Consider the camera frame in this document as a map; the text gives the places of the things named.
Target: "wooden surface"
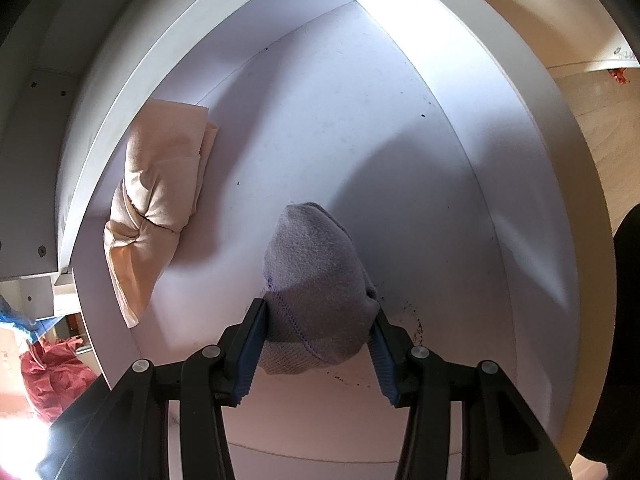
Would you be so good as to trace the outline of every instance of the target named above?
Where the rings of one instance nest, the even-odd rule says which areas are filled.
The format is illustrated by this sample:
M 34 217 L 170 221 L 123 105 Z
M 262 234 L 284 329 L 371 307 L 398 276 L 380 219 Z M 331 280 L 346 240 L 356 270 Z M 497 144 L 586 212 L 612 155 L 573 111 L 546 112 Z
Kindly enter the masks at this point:
M 640 69 L 617 83 L 607 71 L 558 79 L 602 181 L 611 229 L 640 203 Z

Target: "red bag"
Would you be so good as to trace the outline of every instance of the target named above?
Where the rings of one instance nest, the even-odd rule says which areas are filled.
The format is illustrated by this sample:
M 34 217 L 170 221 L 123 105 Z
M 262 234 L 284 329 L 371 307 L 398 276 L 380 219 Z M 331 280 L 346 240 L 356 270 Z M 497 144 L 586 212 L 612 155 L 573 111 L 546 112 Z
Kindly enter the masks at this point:
M 4 468 L 0 465 L 0 480 L 18 480 L 15 476 L 10 475 Z
M 80 338 L 49 343 L 38 341 L 20 358 L 27 398 L 40 420 L 51 424 L 96 379 L 76 357 Z

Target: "folded cream fabric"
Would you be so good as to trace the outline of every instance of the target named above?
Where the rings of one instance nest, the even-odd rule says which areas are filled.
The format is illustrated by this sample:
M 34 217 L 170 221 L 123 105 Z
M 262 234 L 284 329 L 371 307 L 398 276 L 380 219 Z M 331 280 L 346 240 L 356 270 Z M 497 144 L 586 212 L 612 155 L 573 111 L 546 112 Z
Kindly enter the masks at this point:
M 129 127 L 124 179 L 113 195 L 104 252 L 130 328 L 139 323 L 180 231 L 196 211 L 218 132 L 207 113 L 201 106 L 151 100 Z

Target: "stitched seam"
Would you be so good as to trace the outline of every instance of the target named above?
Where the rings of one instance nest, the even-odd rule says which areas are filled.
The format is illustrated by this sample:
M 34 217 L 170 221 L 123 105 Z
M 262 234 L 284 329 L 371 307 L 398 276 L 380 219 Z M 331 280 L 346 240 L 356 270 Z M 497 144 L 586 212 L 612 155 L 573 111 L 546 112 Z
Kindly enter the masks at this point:
M 300 330 L 300 327 L 298 326 L 298 323 L 296 322 L 296 318 L 293 316 L 292 311 L 290 310 L 290 308 L 287 306 L 287 303 L 284 301 L 284 299 L 282 298 L 282 296 L 280 295 L 280 293 L 277 290 L 273 290 L 273 281 L 271 280 L 271 278 L 267 278 L 267 290 L 269 292 L 271 292 L 272 294 L 275 295 L 276 300 L 278 300 L 278 303 L 280 304 L 280 306 L 282 307 L 285 316 L 287 316 L 287 319 L 289 319 L 289 322 L 291 323 L 291 325 L 293 326 L 293 330 L 295 330 L 296 335 L 300 338 L 300 341 L 302 341 L 302 345 L 306 348 L 306 350 L 315 358 L 320 359 L 323 363 L 328 364 L 328 365 L 337 365 L 338 362 L 337 361 L 333 361 L 331 359 L 328 359 L 326 357 L 324 357 L 316 348 L 314 348 L 314 346 L 306 339 L 305 335 L 302 333 L 302 330 Z

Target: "gray towel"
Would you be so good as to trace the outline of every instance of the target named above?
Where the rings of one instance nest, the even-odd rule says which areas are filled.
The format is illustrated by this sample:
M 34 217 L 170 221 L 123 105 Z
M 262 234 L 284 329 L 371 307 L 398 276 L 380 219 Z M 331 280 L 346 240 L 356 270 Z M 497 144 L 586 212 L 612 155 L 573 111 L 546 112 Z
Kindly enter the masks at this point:
M 264 255 L 268 374 L 299 374 L 358 353 L 380 305 L 351 238 L 318 204 L 289 205 Z

